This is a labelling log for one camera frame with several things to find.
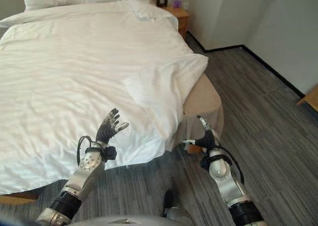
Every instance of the white wall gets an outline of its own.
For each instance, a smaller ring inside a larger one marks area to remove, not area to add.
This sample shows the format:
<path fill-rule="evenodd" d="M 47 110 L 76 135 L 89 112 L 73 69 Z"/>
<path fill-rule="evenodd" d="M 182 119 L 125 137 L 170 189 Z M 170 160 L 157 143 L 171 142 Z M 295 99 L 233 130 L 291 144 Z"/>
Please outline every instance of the white wall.
<path fill-rule="evenodd" d="M 189 30 L 207 49 L 223 0 L 195 0 Z"/>
<path fill-rule="evenodd" d="M 207 49 L 244 44 L 264 0 L 224 0 Z"/>
<path fill-rule="evenodd" d="M 270 0 L 245 45 L 308 93 L 318 83 L 317 0 Z"/>
<path fill-rule="evenodd" d="M 23 12 L 25 9 L 23 0 L 0 0 L 0 19 Z M 6 29 L 0 28 L 0 37 Z"/>
<path fill-rule="evenodd" d="M 195 0 L 190 32 L 207 49 L 242 45 L 264 0 Z"/>

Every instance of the wrinkled sheet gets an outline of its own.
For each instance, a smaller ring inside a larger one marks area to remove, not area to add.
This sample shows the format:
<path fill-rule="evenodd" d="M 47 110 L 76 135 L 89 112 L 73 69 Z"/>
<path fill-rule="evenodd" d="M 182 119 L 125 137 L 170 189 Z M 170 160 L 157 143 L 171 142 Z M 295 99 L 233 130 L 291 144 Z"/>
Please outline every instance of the wrinkled sheet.
<path fill-rule="evenodd" d="M 81 136 L 114 107 L 129 128 L 106 168 L 171 149 L 182 105 L 207 65 L 149 3 L 60 6 L 0 21 L 0 194 L 68 178 Z"/>

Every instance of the wire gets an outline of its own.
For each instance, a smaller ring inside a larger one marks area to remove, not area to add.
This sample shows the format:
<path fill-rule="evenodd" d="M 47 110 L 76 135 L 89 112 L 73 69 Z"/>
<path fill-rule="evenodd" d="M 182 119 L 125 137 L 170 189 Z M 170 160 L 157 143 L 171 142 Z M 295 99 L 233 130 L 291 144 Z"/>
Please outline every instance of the wire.
<path fill-rule="evenodd" d="M 89 147 L 91 147 L 91 143 L 92 143 L 92 140 L 89 136 L 82 136 L 80 139 L 79 139 L 79 143 L 78 143 L 78 151 L 77 151 L 77 155 L 76 155 L 76 158 L 77 158 L 77 161 L 78 161 L 78 165 L 80 165 L 80 146 L 81 144 L 83 143 L 83 141 L 87 139 L 89 141 Z"/>
<path fill-rule="evenodd" d="M 235 157 L 230 153 L 229 150 L 227 150 L 226 148 L 222 147 L 221 145 L 219 145 L 219 146 L 217 146 L 217 147 L 215 147 L 215 148 L 220 148 L 220 149 L 226 151 L 227 154 L 229 154 L 229 156 L 232 158 L 232 160 L 234 161 L 234 164 L 236 165 L 236 167 L 237 167 L 237 169 L 238 169 L 240 181 L 241 181 L 242 184 L 244 184 L 245 178 L 244 178 L 244 175 L 243 175 L 242 170 L 240 169 L 239 163 L 238 163 L 238 161 L 235 159 Z"/>
<path fill-rule="evenodd" d="M 80 147 L 81 147 L 81 144 L 83 143 L 83 141 L 84 141 L 85 139 L 87 139 L 87 140 L 89 141 L 89 147 L 90 147 L 90 148 L 91 148 L 91 144 L 94 143 L 94 144 L 98 145 L 98 146 L 103 150 L 103 147 L 101 146 L 101 144 L 99 144 L 98 142 L 92 141 L 92 139 L 91 139 L 89 136 L 82 136 L 82 137 L 79 139 L 78 150 L 77 150 L 77 155 L 76 155 L 78 165 L 80 165 Z"/>

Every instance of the picture frame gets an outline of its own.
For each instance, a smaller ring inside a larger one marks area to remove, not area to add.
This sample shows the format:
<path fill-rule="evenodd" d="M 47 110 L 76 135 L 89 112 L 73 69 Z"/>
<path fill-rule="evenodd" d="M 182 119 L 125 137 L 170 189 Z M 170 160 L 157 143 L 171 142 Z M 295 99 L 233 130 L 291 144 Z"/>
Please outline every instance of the picture frame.
<path fill-rule="evenodd" d="M 157 6 L 158 7 L 167 7 L 168 6 L 168 0 L 157 0 Z"/>

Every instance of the black baseboard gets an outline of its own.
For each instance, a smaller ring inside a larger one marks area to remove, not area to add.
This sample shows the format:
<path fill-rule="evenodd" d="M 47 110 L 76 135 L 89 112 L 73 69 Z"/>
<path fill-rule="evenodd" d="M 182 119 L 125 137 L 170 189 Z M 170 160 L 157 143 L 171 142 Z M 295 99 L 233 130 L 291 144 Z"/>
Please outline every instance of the black baseboard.
<path fill-rule="evenodd" d="M 206 50 L 201 45 L 201 43 L 197 40 L 197 38 L 195 38 L 194 35 L 191 34 L 191 32 L 187 31 L 187 34 L 189 34 L 195 40 L 195 42 L 200 46 L 200 48 L 202 49 L 202 51 L 204 53 L 210 53 L 210 52 L 215 52 L 215 51 L 224 51 L 224 50 L 238 48 L 238 47 L 242 47 L 243 46 L 243 45 L 235 45 L 235 46 L 227 46 L 227 47 L 222 47 L 222 48 L 216 48 L 216 49 L 212 49 L 212 50 Z"/>
<path fill-rule="evenodd" d="M 210 52 L 215 52 L 215 51 L 224 51 L 228 49 L 233 49 L 233 48 L 239 48 L 242 47 L 245 51 L 247 51 L 251 56 L 253 56 L 258 62 L 260 62 L 266 69 L 271 71 L 276 77 L 278 77 L 286 86 L 288 86 L 292 91 L 295 92 L 300 98 L 305 97 L 305 95 L 300 92 L 295 86 L 293 86 L 288 80 L 286 80 L 281 74 L 279 74 L 276 70 L 274 70 L 268 63 L 266 63 L 264 60 L 262 60 L 257 54 L 255 54 L 253 51 L 251 51 L 248 47 L 245 45 L 236 45 L 236 46 L 228 46 L 224 48 L 217 48 L 213 50 L 206 50 L 201 43 L 189 32 L 187 33 L 195 40 L 195 42 L 200 46 L 202 51 L 204 53 L 210 53 Z"/>
<path fill-rule="evenodd" d="M 242 48 L 246 50 L 255 59 L 257 59 L 258 62 L 260 62 L 269 71 L 271 71 L 276 77 L 278 77 L 286 86 L 288 86 L 292 91 L 294 91 L 300 98 L 305 97 L 305 95 L 302 92 L 300 92 L 295 86 L 293 86 L 288 80 L 286 80 L 280 73 L 274 70 L 268 63 L 262 60 L 257 54 L 255 54 L 245 45 L 242 45 Z"/>

